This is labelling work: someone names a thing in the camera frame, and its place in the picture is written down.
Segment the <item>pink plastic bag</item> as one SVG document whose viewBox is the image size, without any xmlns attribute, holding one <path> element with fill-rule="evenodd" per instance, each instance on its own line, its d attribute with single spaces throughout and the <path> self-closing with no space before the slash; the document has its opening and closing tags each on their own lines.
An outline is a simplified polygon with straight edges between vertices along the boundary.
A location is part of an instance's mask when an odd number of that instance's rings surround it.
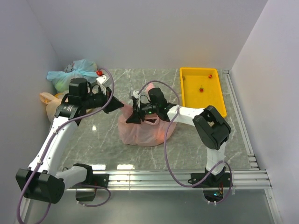
<svg viewBox="0 0 299 224">
<path fill-rule="evenodd" d="M 149 84 L 146 92 L 149 96 L 149 102 L 153 102 L 154 93 L 160 88 Z M 156 133 L 165 132 L 164 140 L 171 137 L 175 130 L 176 124 L 161 120 L 156 114 L 146 115 L 145 120 L 141 124 L 127 124 L 126 120 L 133 112 L 132 106 L 125 104 L 121 110 L 121 115 L 118 118 L 118 132 L 121 141 L 126 145 L 138 145 L 142 147 L 157 146 Z"/>
</svg>

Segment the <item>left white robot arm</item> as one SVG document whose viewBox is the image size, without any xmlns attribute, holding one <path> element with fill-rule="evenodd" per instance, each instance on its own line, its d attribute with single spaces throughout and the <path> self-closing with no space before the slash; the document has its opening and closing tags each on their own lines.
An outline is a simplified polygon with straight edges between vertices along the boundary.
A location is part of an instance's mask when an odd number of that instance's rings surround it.
<svg viewBox="0 0 299 224">
<path fill-rule="evenodd" d="M 67 189 L 77 184 L 84 188 L 92 186 L 94 176 L 90 165 L 77 163 L 62 172 L 58 171 L 58 165 L 70 137 L 88 116 L 87 110 L 109 113 L 123 107 L 113 96 L 111 76 L 102 75 L 96 82 L 97 93 L 92 92 L 91 84 L 84 78 L 75 78 L 69 83 L 69 92 L 56 109 L 52 129 L 42 148 L 27 169 L 17 171 L 21 198 L 55 204 Z"/>
</svg>

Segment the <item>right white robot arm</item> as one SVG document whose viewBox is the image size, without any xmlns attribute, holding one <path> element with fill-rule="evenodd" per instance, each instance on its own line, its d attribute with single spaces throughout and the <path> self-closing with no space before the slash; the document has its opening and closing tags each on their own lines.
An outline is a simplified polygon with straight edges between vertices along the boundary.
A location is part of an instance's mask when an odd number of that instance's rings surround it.
<svg viewBox="0 0 299 224">
<path fill-rule="evenodd" d="M 150 89 L 148 96 L 149 102 L 142 103 L 140 94 L 137 91 L 131 92 L 130 99 L 133 100 L 133 112 L 126 122 L 140 124 L 145 120 L 145 116 L 156 114 L 162 121 L 168 123 L 164 134 L 164 155 L 167 168 L 170 166 L 166 143 L 168 130 L 172 123 L 182 123 L 195 127 L 202 143 L 207 147 L 206 181 L 210 186 L 217 186 L 225 173 L 224 151 L 231 133 L 231 127 L 226 120 L 213 106 L 195 109 L 170 103 L 160 88 Z"/>
</svg>

